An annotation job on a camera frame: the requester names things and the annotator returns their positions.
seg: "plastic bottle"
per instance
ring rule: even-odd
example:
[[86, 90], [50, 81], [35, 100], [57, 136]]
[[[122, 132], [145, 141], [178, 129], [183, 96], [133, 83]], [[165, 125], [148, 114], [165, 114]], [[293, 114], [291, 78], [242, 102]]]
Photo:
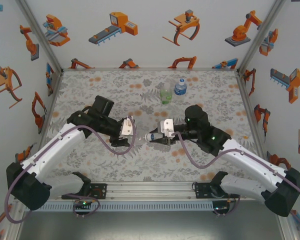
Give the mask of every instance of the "plastic bottle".
[[172, 87], [170, 83], [166, 82], [163, 88], [160, 89], [160, 99], [162, 104], [168, 104], [172, 100]]
[[139, 145], [144, 145], [146, 143], [149, 143], [152, 140], [160, 139], [162, 138], [161, 133], [146, 133], [146, 134], [138, 134], [136, 135], [136, 139], [134, 142], [134, 145], [139, 146]]
[[186, 91], [187, 91], [187, 84], [185, 83], [185, 80], [183, 78], [181, 78], [179, 80], [179, 82], [176, 83], [174, 86], [174, 93], [176, 95], [181, 96], [181, 95], [186, 94]]

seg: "floral tablecloth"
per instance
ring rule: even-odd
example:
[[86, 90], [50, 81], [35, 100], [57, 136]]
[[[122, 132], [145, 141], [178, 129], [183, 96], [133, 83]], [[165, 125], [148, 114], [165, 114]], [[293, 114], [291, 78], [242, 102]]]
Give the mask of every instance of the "floral tablecloth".
[[[165, 82], [186, 80], [187, 92], [182, 98], [162, 105], [159, 89]], [[133, 115], [141, 131], [151, 131], [157, 122], [173, 118], [184, 123], [185, 109], [198, 104], [208, 113], [209, 121], [229, 133], [241, 145], [256, 152], [247, 114], [233, 71], [66, 71], [49, 123], [48, 142], [77, 110], [92, 105], [97, 95], [114, 101], [109, 117], [116, 120]], [[109, 137], [102, 136], [107, 142]], [[194, 143], [186, 141], [193, 159], [207, 164], [213, 159]], [[194, 167], [179, 142], [171, 146], [147, 143], [135, 146], [129, 153], [110, 153], [93, 134], [78, 144], [50, 174], [69, 175], [79, 171], [93, 182], [151, 182], [211, 180], [218, 171], [245, 177], [241, 169], [218, 160], [208, 169]]]

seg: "black bracket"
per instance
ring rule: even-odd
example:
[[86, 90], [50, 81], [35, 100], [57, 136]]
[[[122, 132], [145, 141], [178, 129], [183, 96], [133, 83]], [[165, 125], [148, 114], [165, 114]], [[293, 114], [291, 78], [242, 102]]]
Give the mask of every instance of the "black bracket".
[[215, 187], [210, 182], [194, 182], [192, 189], [197, 199], [237, 199], [239, 195], [228, 194], [221, 188]]
[[[78, 197], [86, 197], [87, 196], [87, 195], [81, 194], [80, 192], [73, 194], [73, 195], [76, 195]], [[98, 200], [106, 199], [107, 184], [106, 183], [90, 183], [90, 191], [89, 191], [88, 196], [98, 199]], [[70, 197], [68, 195], [62, 195], [61, 198], [64, 200], [77, 199], [75, 197]]]

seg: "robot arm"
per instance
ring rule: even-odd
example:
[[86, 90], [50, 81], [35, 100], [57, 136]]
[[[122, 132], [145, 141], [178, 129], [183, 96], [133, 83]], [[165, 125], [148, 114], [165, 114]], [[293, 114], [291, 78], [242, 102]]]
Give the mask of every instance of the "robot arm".
[[[272, 212], [287, 217], [295, 204], [299, 192], [283, 181], [275, 173], [284, 176], [300, 188], [300, 173], [291, 168], [288, 171], [271, 164], [248, 151], [229, 134], [209, 123], [208, 115], [198, 105], [193, 105], [185, 110], [186, 124], [174, 125], [173, 119], [166, 119], [158, 122], [158, 128], [151, 133], [160, 133], [162, 138], [151, 140], [153, 143], [171, 145], [179, 140], [194, 140], [202, 151], [213, 156], [222, 156], [222, 159], [231, 162], [233, 165], [245, 170], [252, 178], [248, 180], [229, 175], [226, 172], [218, 172], [211, 181], [216, 190], [224, 191], [227, 194], [237, 194], [253, 198], [263, 202]], [[197, 168], [205, 169], [209, 166], [200, 166], [192, 162]]]
[[87, 196], [90, 192], [90, 179], [79, 172], [62, 178], [47, 178], [53, 168], [61, 161], [63, 156], [76, 145], [85, 140], [92, 133], [86, 128], [110, 136], [112, 147], [129, 147], [127, 138], [133, 133], [130, 119], [116, 121], [108, 117], [113, 101], [102, 96], [97, 96], [91, 107], [73, 113], [67, 123], [51, 139], [29, 159], [20, 163], [12, 163], [6, 169], [7, 183], [10, 188], [22, 171], [26, 171], [15, 184], [11, 194], [25, 204], [30, 210], [37, 210], [49, 198], [55, 198], [64, 194], [80, 194]]

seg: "purple cable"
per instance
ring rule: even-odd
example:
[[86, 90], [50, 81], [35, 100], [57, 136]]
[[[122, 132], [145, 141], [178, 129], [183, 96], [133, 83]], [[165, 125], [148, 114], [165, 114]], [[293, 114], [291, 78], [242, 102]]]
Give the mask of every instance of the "purple cable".
[[[96, 202], [98, 203], [98, 206], [97, 206], [94, 210], [90, 211], [89, 213], [87, 213], [87, 214], [85, 214], [85, 215], [82, 215], [83, 218], [88, 217], [89, 215], [94, 214], [94, 213], [100, 208], [100, 206], [101, 206], [99, 200], [96, 199], [96, 198], [94, 198], [94, 197], [91, 197], [91, 196], [77, 196], [77, 195], [73, 195], [73, 194], [66, 194], [66, 195], [67, 195], [68, 197], [71, 197], [71, 198], [77, 198], [77, 199], [80, 199], [80, 200], [82, 200], [82, 199], [91, 199], [91, 200], [94, 200], [94, 201], [96, 201]], [[79, 205], [79, 204], [74, 204], [73, 207], [72, 207], [72, 212], [73, 212], [73, 214], [74, 214], [76, 217], [78, 216], [78, 214], [76, 213], [76, 206], [78, 206], [78, 205]]]
[[229, 212], [227, 212], [225, 214], [220, 214], [215, 209], [213, 209], [213, 212], [216, 214], [217, 217], [219, 217], [220, 215], [223, 215], [223, 217], [230, 215], [231, 213], [233, 213], [237, 209], [237, 207], [240, 203], [240, 198], [241, 198], [241, 196], [238, 197], [237, 202], [234, 203], [234, 207]]
[[251, 154], [243, 151], [243, 150], [239, 150], [239, 149], [228, 149], [223, 151], [222, 153], [220, 153], [218, 156], [216, 156], [214, 159], [212, 159], [207, 165], [198, 165], [191, 157], [190, 153], [188, 152], [185, 142], [182, 139], [182, 136], [180, 134], [180, 132], [176, 131], [172, 134], [173, 136], [178, 135], [180, 143], [185, 151], [186, 156], [188, 157], [188, 159], [190, 160], [190, 162], [197, 167], [198, 169], [206, 169], [207, 167], [209, 167], [210, 165], [212, 165], [217, 159], [219, 159], [220, 157], [222, 157], [223, 155], [227, 154], [227, 153], [241, 153], [246, 155], [247, 157], [249, 157], [250, 159], [256, 161], [257, 163], [261, 164], [263, 167], [265, 167], [266, 169], [268, 169], [270, 172], [272, 172], [274, 175], [278, 176], [279, 178], [281, 178], [283, 181], [285, 181], [287, 184], [289, 184], [291, 187], [293, 187], [295, 190], [297, 190], [300, 193], [300, 188], [297, 187], [296, 185], [294, 185], [290, 180], [286, 179], [284, 176], [282, 176], [280, 173], [276, 172], [275, 170], [273, 170], [271, 167], [269, 167], [267, 164], [265, 164], [264, 162], [260, 161], [258, 158], [252, 156]]
[[[137, 130], [136, 130], [136, 126], [135, 123], [132, 119], [131, 116], [128, 116], [129, 120], [132, 123], [132, 129], [133, 129], [133, 136], [132, 136], [132, 141], [130, 146], [123, 152], [117, 152], [112, 150], [107, 143], [101, 138], [101, 136], [95, 131], [93, 130], [91, 127], [89, 126], [85, 126], [85, 125], [79, 125], [79, 126], [74, 126], [70, 129], [68, 129], [67, 131], [65, 131], [64, 133], [62, 133], [60, 135], [60, 137], [64, 138], [68, 133], [72, 132], [73, 130], [76, 129], [88, 129], [89, 131], [91, 131], [92, 133], [94, 133], [98, 139], [103, 143], [103, 145], [113, 154], [116, 155], [124, 155], [127, 152], [129, 152], [134, 144], [135, 144], [135, 140], [136, 140], [136, 136], [137, 136]], [[40, 154], [38, 154], [38, 156], [33, 160], [34, 163], [36, 163], [49, 149], [51, 149], [58, 141], [60, 141], [59, 138], [55, 139], [49, 146], [47, 146]], [[8, 210], [8, 204], [9, 204], [9, 197], [11, 195], [12, 190], [14, 189], [14, 187], [16, 186], [17, 182], [20, 180], [20, 178], [33, 166], [32, 163], [30, 163], [16, 178], [15, 180], [12, 182], [11, 186], [8, 189], [8, 192], [6, 193], [5, 199], [4, 199], [4, 212], [5, 212], [5, 216], [6, 218], [13, 224], [20, 224], [22, 223], [24, 220], [26, 220], [29, 216], [29, 214], [31, 213], [31, 211], [29, 211], [26, 216], [23, 219], [20, 220], [14, 220], [12, 219], [12, 217], [10, 216], [9, 210]]]

